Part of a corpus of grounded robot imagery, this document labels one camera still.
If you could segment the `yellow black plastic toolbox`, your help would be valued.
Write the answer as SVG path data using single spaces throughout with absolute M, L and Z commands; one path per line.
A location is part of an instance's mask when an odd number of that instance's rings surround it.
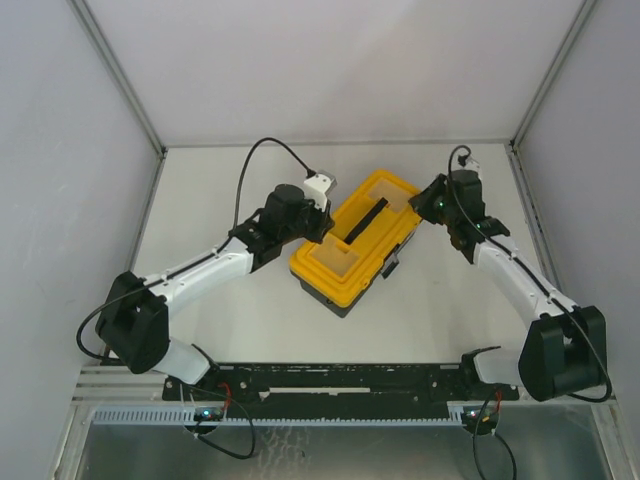
M 333 228 L 320 244 L 302 244 L 290 273 L 302 290 L 340 318 L 350 313 L 378 277 L 387 278 L 421 217 L 409 200 L 420 189 L 379 169 L 332 214 Z

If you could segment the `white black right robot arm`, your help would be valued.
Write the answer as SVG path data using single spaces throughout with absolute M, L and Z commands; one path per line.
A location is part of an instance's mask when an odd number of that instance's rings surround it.
M 409 203 L 423 220 L 446 227 L 451 245 L 494 283 L 527 328 L 520 349 L 470 353 L 480 382 L 521 386 L 537 401 L 612 389 L 603 314 L 562 294 L 520 254 L 507 227 L 486 214 L 477 172 L 440 174 Z

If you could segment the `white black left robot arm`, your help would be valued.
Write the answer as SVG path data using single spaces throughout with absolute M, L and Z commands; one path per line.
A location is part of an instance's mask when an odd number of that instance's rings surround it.
M 100 312 L 98 336 L 133 374 L 157 371 L 189 385 L 199 382 L 214 363 L 201 348 L 171 337 L 171 318 L 209 290 L 278 258 L 285 245 L 322 242 L 334 225 L 329 193 L 335 184 L 322 173 L 300 187 L 280 184 L 221 246 L 146 278 L 120 274 Z

